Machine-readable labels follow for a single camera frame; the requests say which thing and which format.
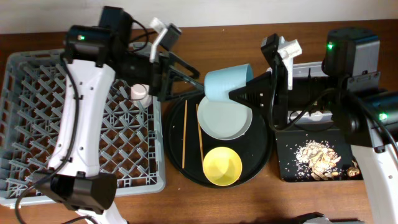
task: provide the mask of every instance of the wooden table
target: wooden table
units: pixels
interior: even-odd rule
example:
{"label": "wooden table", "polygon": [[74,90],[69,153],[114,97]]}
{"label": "wooden table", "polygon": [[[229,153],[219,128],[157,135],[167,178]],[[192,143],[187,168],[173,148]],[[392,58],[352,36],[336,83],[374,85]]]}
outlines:
{"label": "wooden table", "polygon": [[[321,61],[330,29],[360,26],[372,29],[381,40],[381,86],[398,89],[398,20],[268,24],[253,26],[184,28],[174,48],[181,58],[205,74],[250,63],[256,75],[268,64],[260,51],[264,37],[273,33],[298,39],[303,54],[295,63]],[[0,71],[13,52],[62,48],[63,33],[0,35]],[[158,194],[116,198],[121,215],[130,223],[252,223],[273,222],[305,213],[321,212],[331,219],[359,219],[372,223],[363,181],[290,184],[279,179],[276,153],[248,183],[232,189],[209,189],[186,179],[166,159],[167,185]],[[22,208],[29,223],[61,223],[75,218],[61,204]],[[0,207],[1,223],[16,223],[14,211]]]}

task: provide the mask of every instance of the light blue cup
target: light blue cup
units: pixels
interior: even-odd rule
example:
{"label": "light blue cup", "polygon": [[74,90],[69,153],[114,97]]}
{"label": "light blue cup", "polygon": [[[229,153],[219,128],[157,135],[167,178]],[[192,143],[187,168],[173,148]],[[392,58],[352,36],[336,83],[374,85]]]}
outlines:
{"label": "light blue cup", "polygon": [[210,101],[237,103],[229,99],[232,90],[246,86],[253,79],[250,64],[238,65],[207,73],[205,77],[205,95]]}

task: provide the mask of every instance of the black rectangular tray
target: black rectangular tray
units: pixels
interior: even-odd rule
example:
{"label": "black rectangular tray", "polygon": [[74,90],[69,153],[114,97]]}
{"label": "black rectangular tray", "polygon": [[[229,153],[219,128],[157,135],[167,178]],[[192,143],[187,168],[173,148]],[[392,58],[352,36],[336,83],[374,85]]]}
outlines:
{"label": "black rectangular tray", "polygon": [[[317,130],[324,129],[325,126],[330,124],[309,124],[302,125],[306,129]],[[335,150],[335,152],[341,156],[341,160],[337,162],[338,172],[341,172],[339,176],[329,180],[315,180],[310,174],[311,169],[308,172],[304,170],[298,170],[296,165],[296,152],[300,146],[305,146],[307,141],[316,141],[325,144],[326,141],[329,143],[329,147]],[[302,131],[296,127],[290,128],[287,131],[280,131],[276,133],[277,153],[279,159],[279,170],[280,178],[287,182],[312,182],[312,181],[335,181],[335,180],[363,180],[362,175],[359,174],[355,177],[349,177],[346,174],[346,170],[354,166],[354,156],[351,152],[351,146],[345,143],[344,136],[340,133],[340,130],[332,127],[327,131],[322,132],[308,132]],[[299,175],[299,172],[304,172],[305,176]]]}

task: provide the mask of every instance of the dish rack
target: dish rack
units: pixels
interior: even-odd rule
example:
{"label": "dish rack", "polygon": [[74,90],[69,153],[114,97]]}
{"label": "dish rack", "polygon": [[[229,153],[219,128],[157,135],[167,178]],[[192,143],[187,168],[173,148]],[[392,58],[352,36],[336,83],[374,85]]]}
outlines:
{"label": "dish rack", "polygon": [[[0,204],[13,208],[32,185],[32,174],[45,170],[57,142],[65,95],[60,71],[63,50],[10,55],[0,97]],[[116,196],[160,192],[165,187],[165,162],[160,102],[134,106],[129,87],[115,80],[106,101],[99,164],[116,174]],[[52,203],[33,190],[21,205]]]}

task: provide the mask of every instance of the round black tray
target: round black tray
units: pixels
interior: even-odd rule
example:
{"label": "round black tray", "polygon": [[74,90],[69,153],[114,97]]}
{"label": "round black tray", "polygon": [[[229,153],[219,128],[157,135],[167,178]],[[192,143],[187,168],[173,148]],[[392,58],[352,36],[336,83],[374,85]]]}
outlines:
{"label": "round black tray", "polygon": [[[182,98],[174,104],[167,117],[164,130],[164,149],[171,163],[186,178],[206,187],[225,188],[212,184],[204,175],[198,135],[198,121],[196,104],[199,104],[204,95]],[[187,106],[187,130],[185,145],[185,168],[182,169],[182,142],[183,142],[183,121],[185,100]],[[210,137],[201,131],[203,143],[203,157],[207,152],[225,146],[236,151],[243,164],[242,174],[234,184],[226,187],[233,187],[243,184],[256,176],[265,166],[271,156],[274,147],[274,134],[269,130],[262,116],[253,110],[253,119],[250,128],[246,133],[237,139],[222,141]]]}

